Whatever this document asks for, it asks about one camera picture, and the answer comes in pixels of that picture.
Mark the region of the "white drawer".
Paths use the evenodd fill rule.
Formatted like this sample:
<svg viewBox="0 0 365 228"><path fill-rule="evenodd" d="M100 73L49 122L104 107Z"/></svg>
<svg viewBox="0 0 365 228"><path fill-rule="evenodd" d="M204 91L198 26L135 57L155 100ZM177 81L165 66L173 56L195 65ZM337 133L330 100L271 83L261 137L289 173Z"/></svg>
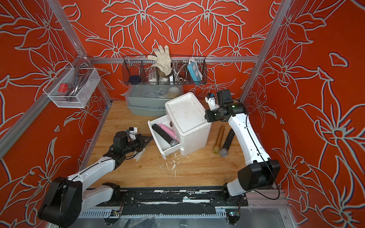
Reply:
<svg viewBox="0 0 365 228"><path fill-rule="evenodd" d="M147 122L163 159L183 148L175 126L168 115Z"/></svg>

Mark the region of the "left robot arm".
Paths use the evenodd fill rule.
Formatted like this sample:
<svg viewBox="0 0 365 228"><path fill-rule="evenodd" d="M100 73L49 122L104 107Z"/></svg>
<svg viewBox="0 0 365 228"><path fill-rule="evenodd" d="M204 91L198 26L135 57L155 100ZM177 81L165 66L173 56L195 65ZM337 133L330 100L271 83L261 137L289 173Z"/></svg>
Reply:
<svg viewBox="0 0 365 228"><path fill-rule="evenodd" d="M99 204L123 205L119 185L105 182L98 188L90 189L90 186L116 170L125 160L142 152L152 139L130 131L117 132L113 144L98 161L73 175L57 177L51 182L38 218L68 228L81 213Z"/></svg>

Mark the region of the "white drawer cabinet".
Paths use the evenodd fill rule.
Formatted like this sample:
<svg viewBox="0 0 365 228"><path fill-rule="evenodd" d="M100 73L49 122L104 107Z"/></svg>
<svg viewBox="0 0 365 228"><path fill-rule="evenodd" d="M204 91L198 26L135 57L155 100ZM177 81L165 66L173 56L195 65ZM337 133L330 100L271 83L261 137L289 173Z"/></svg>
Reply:
<svg viewBox="0 0 365 228"><path fill-rule="evenodd" d="M182 156L206 146L212 124L205 119L205 109L193 93L189 92L166 102L165 109L181 144Z"/></svg>

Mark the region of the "black sparkly microphone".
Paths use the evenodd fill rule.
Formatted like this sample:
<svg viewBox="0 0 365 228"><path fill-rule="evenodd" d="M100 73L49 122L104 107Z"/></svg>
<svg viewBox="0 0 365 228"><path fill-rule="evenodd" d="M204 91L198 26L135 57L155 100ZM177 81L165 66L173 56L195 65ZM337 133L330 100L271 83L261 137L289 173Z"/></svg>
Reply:
<svg viewBox="0 0 365 228"><path fill-rule="evenodd" d="M152 125L152 129L160 135L167 143L170 144L171 147L179 144L178 141L174 140L171 136L169 136L163 129L161 129L157 124Z"/></svg>
<svg viewBox="0 0 365 228"><path fill-rule="evenodd" d="M235 132L233 129L231 129L227 135L227 138L223 144L223 147L221 148L219 154L222 156L222 157L227 157L228 155L228 151L231 147L231 144L233 142L233 139L235 137Z"/></svg>

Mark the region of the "pink microphone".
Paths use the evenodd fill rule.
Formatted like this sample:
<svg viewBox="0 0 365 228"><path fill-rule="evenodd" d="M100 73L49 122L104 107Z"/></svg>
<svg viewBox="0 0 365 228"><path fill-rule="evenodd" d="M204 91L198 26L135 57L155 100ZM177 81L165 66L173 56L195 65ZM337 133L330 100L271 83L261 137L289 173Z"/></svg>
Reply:
<svg viewBox="0 0 365 228"><path fill-rule="evenodd" d="M174 140L178 141L177 136L175 134L175 132L170 129L169 127L167 127L166 125L159 123L158 126L163 129L169 136L171 136Z"/></svg>

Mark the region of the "gold microphone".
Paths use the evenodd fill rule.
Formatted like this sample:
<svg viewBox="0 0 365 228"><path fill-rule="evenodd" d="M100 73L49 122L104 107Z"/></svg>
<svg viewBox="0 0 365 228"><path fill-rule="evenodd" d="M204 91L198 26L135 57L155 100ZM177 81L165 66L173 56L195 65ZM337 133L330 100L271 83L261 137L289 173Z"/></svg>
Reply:
<svg viewBox="0 0 365 228"><path fill-rule="evenodd" d="M222 142L222 138L223 138L223 134L224 134L224 130L225 130L225 126L222 125L220 127L220 130L219 130L219 133L218 133L218 136L217 136L217 139L215 141L215 144L213 146L213 153L214 154L219 154L220 153L220 150L221 150L221 142Z"/></svg>

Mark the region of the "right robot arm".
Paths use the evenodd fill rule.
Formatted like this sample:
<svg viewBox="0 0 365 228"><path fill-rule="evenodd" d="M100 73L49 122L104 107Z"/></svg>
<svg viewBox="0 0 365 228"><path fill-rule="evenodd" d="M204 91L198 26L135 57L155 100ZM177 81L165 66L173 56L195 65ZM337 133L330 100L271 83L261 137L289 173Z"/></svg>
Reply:
<svg viewBox="0 0 365 228"><path fill-rule="evenodd" d="M220 90L216 94L209 93L205 101L209 106L204 116L207 122L227 122L237 137L245 158L246 166L238 171L237 178L224 184L223 196L229 199L276 185L280 171L279 161L271 159L261 145L244 104L235 102L229 89Z"/></svg>

